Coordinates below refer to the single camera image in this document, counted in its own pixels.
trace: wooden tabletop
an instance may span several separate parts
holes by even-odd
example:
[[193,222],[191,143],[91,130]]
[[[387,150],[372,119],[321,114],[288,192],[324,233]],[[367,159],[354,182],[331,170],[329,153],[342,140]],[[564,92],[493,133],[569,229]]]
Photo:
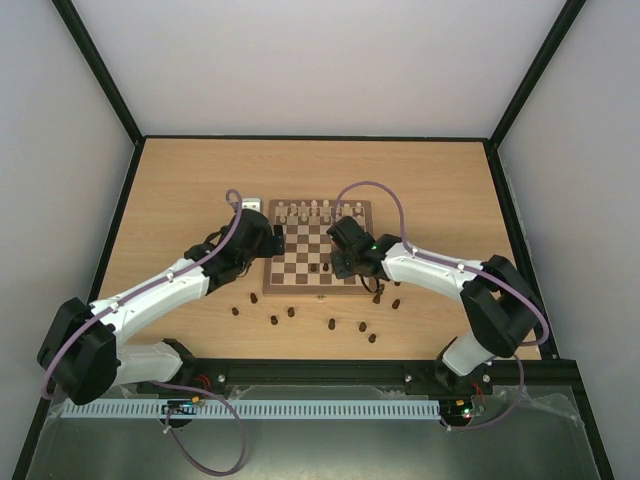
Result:
[[[229,188],[268,205],[282,197],[335,198],[360,180],[382,182],[399,195],[417,246],[465,259],[511,257],[481,143],[149,139],[100,296],[164,270],[228,224]],[[354,198],[372,202],[376,236],[399,233],[398,212],[385,192],[361,187],[345,196]],[[364,295],[264,296],[263,268],[264,260],[256,260],[245,278],[177,308],[132,342],[173,337],[196,356],[215,358],[433,359],[469,329],[460,304],[408,284],[387,285],[379,305]],[[291,306],[293,318],[286,314]],[[279,318],[275,326],[271,315]],[[540,358],[534,348],[520,350],[523,358]]]

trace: black metal frame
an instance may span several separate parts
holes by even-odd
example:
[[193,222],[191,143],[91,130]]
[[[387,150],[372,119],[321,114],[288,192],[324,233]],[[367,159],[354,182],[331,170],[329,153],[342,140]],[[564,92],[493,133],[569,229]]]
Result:
[[[122,95],[120,94],[106,65],[71,0],[52,0],[60,16],[73,36],[78,48],[85,57],[105,95],[122,122],[132,143],[135,146],[129,170],[125,179],[116,211],[107,235],[102,256],[93,281],[89,300],[97,298],[106,273],[111,252],[124,214],[127,199],[133,185],[136,170],[145,145],[146,138],[217,138],[246,140],[340,140],[340,141],[394,141],[394,142],[482,142],[484,145],[489,169],[493,178],[496,195],[505,222],[507,235],[513,251],[516,267],[536,293],[540,293],[526,240],[513,203],[512,193],[506,180],[505,172],[498,155],[498,147],[504,140],[518,113],[526,103],[536,83],[551,61],[562,39],[576,19],[586,0],[567,0],[558,15],[542,47],[531,64],[527,74],[491,138],[475,137],[358,137],[358,136],[285,136],[285,135],[219,135],[219,136],[144,136]],[[612,479],[613,474],[602,440],[598,433],[593,412],[586,396],[578,367],[574,361],[558,358],[556,344],[551,336],[541,346],[542,360],[524,361],[525,377],[529,385],[563,385],[570,386],[576,398],[580,415],[585,423],[586,432],[591,444],[596,465],[602,479]],[[204,359],[207,370],[216,378],[217,372],[225,375],[225,384],[258,385],[258,384],[307,384],[307,385],[344,385],[367,384],[387,387],[405,388],[407,393],[420,393],[420,388],[413,389],[405,382],[405,376],[415,371],[430,368],[432,361],[284,361],[284,360],[233,360]],[[515,385],[519,381],[517,365],[513,361],[497,361],[491,367],[492,383],[495,385]],[[14,479],[27,476],[31,459],[35,452],[40,430],[46,419],[49,402],[40,400],[31,428],[24,443],[22,453],[15,469]]]

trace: chess square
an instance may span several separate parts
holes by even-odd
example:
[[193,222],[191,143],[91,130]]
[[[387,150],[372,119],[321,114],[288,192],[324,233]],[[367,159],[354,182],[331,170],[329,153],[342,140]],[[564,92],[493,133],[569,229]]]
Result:
[[271,263],[271,273],[284,273],[284,262]]
[[307,285],[320,285],[320,274],[310,273],[307,275]]

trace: wooden chessboard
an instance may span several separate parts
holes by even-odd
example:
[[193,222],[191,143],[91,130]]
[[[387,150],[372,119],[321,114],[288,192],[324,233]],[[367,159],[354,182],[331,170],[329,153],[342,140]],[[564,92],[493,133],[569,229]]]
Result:
[[[269,221],[282,225],[285,254],[265,262],[262,292],[280,294],[369,294],[357,277],[333,275],[331,252],[335,248],[327,229],[331,226],[334,200],[271,200]],[[336,220],[353,217],[373,235],[371,202],[351,200],[338,208]]]

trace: purple tube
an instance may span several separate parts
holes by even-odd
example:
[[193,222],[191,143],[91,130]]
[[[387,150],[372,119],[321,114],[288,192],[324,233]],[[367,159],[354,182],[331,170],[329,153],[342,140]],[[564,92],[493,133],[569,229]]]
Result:
[[[218,254],[218,252],[220,252],[220,250],[222,250],[227,245],[227,243],[229,243],[229,240],[231,240],[231,237],[233,237],[233,234],[235,233],[236,228],[238,228],[238,224],[240,223],[240,217],[241,217],[241,213],[242,213],[242,196],[240,195],[240,193],[237,190],[230,189],[226,193],[227,201],[230,200],[232,194],[236,196],[237,204],[238,204],[239,208],[237,209],[235,218],[233,219],[233,223],[231,224],[231,228],[229,229],[229,231],[227,232],[225,237],[220,241],[218,246],[216,248],[214,248],[213,251],[211,253],[209,253],[207,256],[205,256],[205,257],[201,258],[200,260],[198,260],[197,262],[195,262],[195,263],[193,263],[191,265],[188,265],[187,267],[184,267],[184,268],[178,270],[177,272],[175,272],[174,273],[174,277],[173,277],[174,279],[179,277],[180,275],[184,275],[185,273],[187,273],[187,272],[193,270],[194,268],[202,265],[204,262],[206,262],[208,260],[211,260],[213,257],[215,257]],[[123,298],[121,298],[120,300],[118,300],[118,305],[122,306],[122,305],[126,304],[127,302],[131,301],[132,299],[136,298],[138,295],[142,295],[144,292],[147,292],[147,291],[151,290],[152,288],[155,288],[158,285],[162,285],[163,283],[166,283],[168,281],[169,281],[169,279],[167,277],[162,277],[162,278],[158,278],[158,279],[154,280],[153,282],[150,282],[150,283],[148,283],[146,285],[143,285],[142,287],[134,290],[133,292],[129,293],[128,295],[126,295]],[[42,385],[40,386],[40,395],[42,396],[42,398],[47,399],[47,400],[52,400],[53,399],[53,395],[50,394],[49,392],[47,392],[47,385],[49,384],[49,380],[51,379],[51,375],[53,375],[53,372],[55,371],[56,367],[60,363],[60,360],[62,360],[62,357],[64,357],[64,355],[67,353],[69,348],[71,348],[71,345],[73,345],[74,342],[76,340],[78,340],[78,338],[80,338],[84,332],[89,330],[99,320],[103,319],[104,317],[106,317],[108,314],[110,314],[112,312],[113,312],[113,309],[111,307],[107,307],[104,310],[102,310],[101,312],[95,314],[93,317],[88,319],[86,321],[86,323],[84,325],[82,325],[78,330],[73,332],[73,334],[64,343],[64,345],[62,345],[62,347],[60,347],[60,350],[58,350],[58,353],[56,353],[56,355],[53,357],[53,360],[51,360],[51,363],[49,364],[49,367],[47,367],[47,370],[46,370],[46,372],[44,374],[44,379],[42,380]]]
[[227,407],[227,410],[229,410],[229,413],[231,413],[231,415],[233,415],[233,417],[236,419],[236,422],[240,426],[240,431],[242,433],[242,447],[241,447],[241,450],[240,450],[240,456],[238,457],[238,461],[236,462],[236,464],[233,467],[231,467],[229,470],[225,471],[225,472],[220,472],[220,471],[217,471],[217,470],[211,470],[210,468],[205,467],[200,462],[198,462],[195,458],[193,458],[189,454],[189,452],[187,452],[187,450],[184,448],[184,445],[182,445],[182,443],[180,443],[180,440],[178,440],[178,436],[175,434],[175,432],[173,431],[173,429],[171,429],[171,427],[169,425],[169,420],[171,420],[171,415],[173,413],[173,410],[169,410],[169,412],[167,413],[167,416],[164,419],[164,424],[168,428],[167,431],[168,431],[169,435],[171,435],[173,440],[176,442],[176,445],[178,445],[178,448],[180,449],[180,453],[182,453],[184,458],[191,465],[193,465],[195,468],[200,470],[202,473],[204,473],[206,475],[210,475],[212,477],[226,477],[227,475],[233,475],[234,473],[236,473],[238,470],[240,470],[242,468],[242,462],[244,461],[244,457],[245,457],[245,455],[247,453],[247,430],[246,430],[246,427],[245,427],[244,423],[240,419],[240,415],[238,415],[238,412],[236,411],[236,409],[233,408],[233,406],[229,402],[227,402],[220,395],[216,395],[215,393],[211,393],[211,392],[209,392],[207,390],[203,390],[201,388],[186,387],[186,386],[183,386],[183,385],[172,385],[170,383],[163,383],[163,382],[150,382],[150,383],[153,383],[154,385],[157,385],[157,386],[163,387],[163,388],[170,388],[170,389],[173,389],[173,390],[180,390],[180,391],[183,391],[183,392],[193,392],[193,393],[198,393],[200,395],[205,395],[205,396],[207,396],[209,398],[217,400],[218,402],[222,403],[225,407]]

